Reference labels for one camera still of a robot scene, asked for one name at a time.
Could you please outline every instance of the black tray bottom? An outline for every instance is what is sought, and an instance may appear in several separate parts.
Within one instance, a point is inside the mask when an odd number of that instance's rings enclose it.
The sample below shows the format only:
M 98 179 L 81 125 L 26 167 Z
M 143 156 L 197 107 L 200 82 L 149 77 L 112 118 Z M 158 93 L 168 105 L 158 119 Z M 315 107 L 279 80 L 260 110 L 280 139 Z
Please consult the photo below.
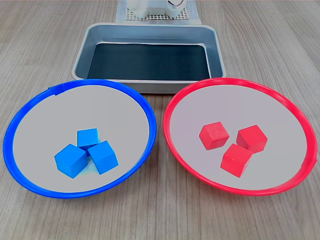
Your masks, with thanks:
M 200 81 L 210 76 L 200 45 L 101 43 L 95 48 L 87 78 Z

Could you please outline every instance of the red rim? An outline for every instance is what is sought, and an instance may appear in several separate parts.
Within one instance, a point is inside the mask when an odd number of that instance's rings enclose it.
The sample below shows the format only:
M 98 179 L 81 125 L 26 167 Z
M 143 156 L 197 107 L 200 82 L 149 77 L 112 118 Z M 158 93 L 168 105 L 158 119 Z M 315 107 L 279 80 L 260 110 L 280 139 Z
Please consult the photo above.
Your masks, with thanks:
M 262 189 L 262 190 L 245 190 L 245 189 L 225 186 L 215 181 L 212 181 L 206 178 L 205 176 L 201 175 L 197 171 L 195 171 L 183 160 L 183 158 L 179 155 L 178 151 L 176 150 L 174 143 L 172 142 L 172 139 L 171 139 L 170 120 L 171 120 L 172 113 L 175 107 L 177 106 L 177 104 L 188 94 L 201 88 L 216 86 L 216 85 L 236 85 L 236 86 L 243 86 L 243 87 L 258 90 L 276 99 L 296 117 L 296 119 L 301 124 L 302 129 L 305 133 L 307 147 L 306 147 L 306 155 L 301 165 L 301 168 L 293 178 L 276 187 Z M 244 80 L 244 79 L 226 78 L 226 77 L 212 78 L 212 79 L 202 80 L 185 87 L 173 97 L 173 99 L 170 101 L 170 103 L 168 104 L 165 110 L 164 117 L 163 117 L 163 132 L 164 132 L 165 140 L 172 154 L 175 156 L 175 158 L 180 162 L 180 164 L 185 169 L 187 169 L 191 174 L 193 174 L 203 182 L 211 186 L 214 186 L 218 189 L 221 189 L 230 193 L 234 193 L 234 194 L 247 195 L 247 196 L 266 196 L 266 195 L 273 195 L 273 194 L 285 192 L 289 189 L 294 188 L 298 184 L 300 184 L 309 175 L 309 173 L 312 171 L 312 169 L 314 168 L 317 162 L 318 145 L 317 145 L 316 135 L 311 124 L 309 123 L 308 119 L 303 114 L 303 112 L 289 99 L 287 99 L 280 93 L 276 92 L 275 90 L 269 87 L 266 87 L 264 85 L 261 85 L 259 83 Z

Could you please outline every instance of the blue block pile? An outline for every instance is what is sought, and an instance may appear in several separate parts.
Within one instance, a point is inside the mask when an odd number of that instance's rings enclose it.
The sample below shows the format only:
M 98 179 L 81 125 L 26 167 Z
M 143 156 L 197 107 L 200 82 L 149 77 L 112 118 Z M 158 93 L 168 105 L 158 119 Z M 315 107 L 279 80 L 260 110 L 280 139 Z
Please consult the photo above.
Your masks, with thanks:
M 77 132 L 77 146 L 69 144 L 54 156 L 59 171 L 75 178 L 88 165 L 91 157 L 99 174 L 104 174 L 119 165 L 115 151 L 108 141 L 100 141 L 96 128 Z

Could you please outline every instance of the wood grain surface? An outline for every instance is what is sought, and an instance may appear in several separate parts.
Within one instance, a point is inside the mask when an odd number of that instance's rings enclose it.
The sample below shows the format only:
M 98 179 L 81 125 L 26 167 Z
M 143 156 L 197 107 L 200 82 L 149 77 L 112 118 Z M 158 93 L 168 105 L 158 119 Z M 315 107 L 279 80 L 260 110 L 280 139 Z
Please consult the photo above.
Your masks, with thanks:
M 269 86 L 306 114 L 320 139 L 320 2 L 197 1 L 216 29 L 228 77 Z M 86 28 L 114 22 L 116 1 L 0 1 L 0 140 L 18 110 L 72 80 Z M 157 118 L 151 155 L 129 179 L 80 199 L 17 183 L 0 155 L 1 240 L 319 240 L 320 167 L 287 192 L 233 195 L 175 160 L 162 123 L 167 95 L 145 95 Z

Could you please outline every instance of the wooden block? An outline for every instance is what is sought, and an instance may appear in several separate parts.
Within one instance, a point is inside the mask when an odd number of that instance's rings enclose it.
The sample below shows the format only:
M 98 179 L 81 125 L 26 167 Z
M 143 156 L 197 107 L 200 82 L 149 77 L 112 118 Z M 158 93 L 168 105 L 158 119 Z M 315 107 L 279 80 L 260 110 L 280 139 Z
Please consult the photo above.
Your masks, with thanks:
M 204 125 L 199 137 L 207 150 L 220 148 L 226 144 L 229 134 L 221 122 Z
M 263 151 L 267 141 L 266 135 L 257 125 L 239 130 L 236 137 L 236 143 L 239 146 L 248 149 L 254 154 Z
M 88 165 L 86 152 L 72 144 L 62 149 L 54 159 L 58 170 L 73 179 Z
M 100 139 L 96 128 L 80 130 L 77 132 L 77 146 L 90 156 L 88 149 L 99 144 Z
M 246 170 L 252 155 L 251 151 L 233 143 L 223 155 L 220 167 L 240 178 Z
M 107 141 L 90 147 L 88 151 L 99 174 L 104 174 L 119 165 L 116 153 Z

